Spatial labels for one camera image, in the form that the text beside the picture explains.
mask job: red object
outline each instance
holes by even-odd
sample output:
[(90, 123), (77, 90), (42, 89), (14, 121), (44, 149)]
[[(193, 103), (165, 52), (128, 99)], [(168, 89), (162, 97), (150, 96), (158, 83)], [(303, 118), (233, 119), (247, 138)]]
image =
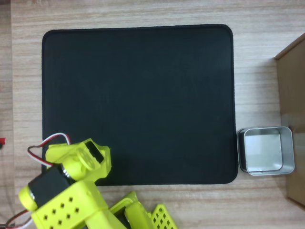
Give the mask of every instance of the red object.
[(5, 144), (5, 138), (4, 137), (0, 137), (0, 144), (4, 145)]

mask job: white wire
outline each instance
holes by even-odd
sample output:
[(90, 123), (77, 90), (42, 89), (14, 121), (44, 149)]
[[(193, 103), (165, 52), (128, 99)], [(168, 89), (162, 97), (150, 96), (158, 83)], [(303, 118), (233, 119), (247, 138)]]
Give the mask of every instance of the white wire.
[(26, 224), (20, 226), (20, 227), (17, 227), (16, 229), (25, 229), (27, 228), (31, 223), (33, 222), (33, 219), (30, 219), (29, 222), (27, 222)]
[[(50, 136), (47, 137), (46, 139), (44, 139), (39, 145), (37, 145), (37, 147), (40, 146), (40, 145), (42, 145), (42, 144), (44, 144), (44, 143), (47, 142), (50, 138), (52, 138), (52, 137), (54, 137), (54, 136), (57, 136), (57, 135), (64, 136), (65, 139), (66, 139), (67, 145), (70, 145), (70, 140), (69, 140), (69, 138), (68, 138), (68, 136), (67, 136), (66, 134), (64, 134), (64, 133), (55, 133), (55, 134), (53, 134), (53, 135), (50, 135)], [(42, 165), (44, 165), (44, 166), (51, 167), (51, 165), (49, 165), (49, 164), (47, 164), (47, 163), (45, 163), (45, 162), (43, 162), (43, 161), (38, 160), (37, 158), (33, 157), (31, 154), (28, 153), (28, 155), (29, 155), (34, 161), (37, 161), (37, 162), (39, 162), (40, 164), (42, 164)]]
[(68, 136), (67, 136), (66, 134), (64, 134), (64, 133), (56, 133), (56, 134), (50, 135), (49, 137), (47, 137), (46, 139), (44, 139), (44, 140), (39, 144), (39, 146), (42, 145), (43, 143), (45, 143), (46, 141), (48, 141), (50, 138), (56, 136), (56, 135), (64, 136), (65, 139), (66, 139), (67, 145), (70, 145), (70, 140), (69, 140), (69, 138), (68, 138)]
[(32, 158), (34, 161), (39, 162), (40, 164), (47, 166), (47, 167), (51, 167), (51, 165), (44, 163), (43, 161), (38, 160), (37, 158), (33, 157), (31, 154), (28, 154), (30, 156), (30, 158)]

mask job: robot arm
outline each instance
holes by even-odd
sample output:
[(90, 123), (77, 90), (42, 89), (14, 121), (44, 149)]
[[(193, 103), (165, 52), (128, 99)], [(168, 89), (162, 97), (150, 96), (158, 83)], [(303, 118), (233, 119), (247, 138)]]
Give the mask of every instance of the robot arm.
[(111, 169), (110, 150), (91, 139), (49, 146), (54, 165), (19, 193), (38, 229), (176, 229), (164, 205), (151, 214), (134, 192), (109, 208), (95, 181)]

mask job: wire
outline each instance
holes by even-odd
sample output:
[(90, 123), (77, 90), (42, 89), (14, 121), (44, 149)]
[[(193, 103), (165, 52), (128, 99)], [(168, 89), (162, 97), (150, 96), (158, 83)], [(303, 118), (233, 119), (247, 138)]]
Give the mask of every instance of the wire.
[(17, 218), (19, 218), (20, 216), (25, 216), (26, 214), (31, 213), (28, 210), (23, 210), (21, 212), (19, 212), (18, 214), (16, 214), (15, 216), (13, 216), (12, 218), (10, 218), (6, 223), (5, 223), (5, 229), (24, 229), (26, 227), (28, 227), (33, 220), (31, 218), (29, 218), (27, 221), (25, 221), (23, 224), (21, 225), (17, 225), (17, 226), (10, 226), (10, 224), (15, 221)]
[(18, 226), (14, 226), (14, 227), (6, 227), (6, 229), (25, 229), (27, 228), (31, 223), (33, 222), (32, 218), (29, 218), (24, 224), (22, 225), (18, 225)]
[(44, 165), (44, 166), (48, 166), (48, 167), (53, 166), (53, 163), (48, 162), (48, 161), (45, 161), (45, 160), (43, 160), (41, 157), (39, 157), (39, 156), (37, 156), (36, 154), (32, 153), (32, 152), (31, 152), (31, 149), (32, 149), (32, 148), (40, 148), (40, 147), (44, 146), (46, 143), (48, 143), (49, 141), (51, 141), (53, 138), (56, 138), (56, 137), (58, 137), (58, 136), (64, 136), (65, 139), (66, 139), (67, 145), (70, 145), (70, 144), (71, 144), (70, 138), (69, 138), (69, 136), (68, 136), (67, 134), (64, 134), (64, 133), (56, 133), (56, 134), (53, 134), (53, 135), (47, 137), (46, 139), (44, 139), (39, 145), (37, 145), (37, 146), (30, 146), (30, 147), (28, 148), (28, 155), (29, 155), (33, 160), (35, 160), (35, 161), (41, 163), (41, 164)]

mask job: metal tin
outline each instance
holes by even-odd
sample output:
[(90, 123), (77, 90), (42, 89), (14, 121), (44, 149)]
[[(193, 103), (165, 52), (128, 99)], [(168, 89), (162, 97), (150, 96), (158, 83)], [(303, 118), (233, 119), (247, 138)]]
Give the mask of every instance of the metal tin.
[(289, 174), (295, 168), (288, 127), (244, 128), (237, 133), (239, 167), (253, 176)]

